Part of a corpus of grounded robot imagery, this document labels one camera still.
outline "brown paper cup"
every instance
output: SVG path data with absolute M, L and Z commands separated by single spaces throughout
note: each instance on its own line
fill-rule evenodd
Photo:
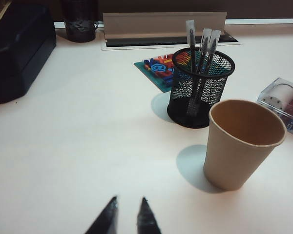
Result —
M 209 112 L 204 174 L 224 190 L 237 190 L 286 135 L 282 120 L 259 104 L 226 100 Z

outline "dark wall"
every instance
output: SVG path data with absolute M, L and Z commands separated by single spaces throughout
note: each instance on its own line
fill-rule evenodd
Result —
M 54 21 L 63 21 L 59 0 L 14 0 L 49 6 Z M 293 0 L 99 0 L 102 12 L 197 12 L 227 11 L 228 19 L 293 18 Z

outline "teal mat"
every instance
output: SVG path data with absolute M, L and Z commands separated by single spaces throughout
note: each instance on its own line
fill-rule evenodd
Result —
M 153 84 L 156 85 L 163 93 L 169 92 L 171 90 L 171 86 L 167 87 L 163 83 L 163 79 L 157 77 L 153 72 L 150 70 L 145 69 L 145 64 L 143 62 L 135 62 L 134 65 L 143 73 L 145 76 L 152 81 Z

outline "black mesh pencil holder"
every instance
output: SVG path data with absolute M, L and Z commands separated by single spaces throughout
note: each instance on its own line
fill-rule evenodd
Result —
M 200 51 L 196 48 L 196 61 Z M 227 77 L 235 69 L 234 62 L 227 55 L 216 51 L 208 65 L 207 54 L 202 67 L 208 73 L 191 72 L 189 48 L 177 51 L 173 56 L 174 75 L 167 113 L 176 123 L 188 128 L 204 128 L 209 125 L 209 110 L 219 102 Z

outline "black mug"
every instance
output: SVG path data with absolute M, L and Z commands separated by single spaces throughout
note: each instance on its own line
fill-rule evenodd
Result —
M 60 0 L 67 38 L 73 42 L 88 42 L 96 38 L 94 26 L 97 0 Z

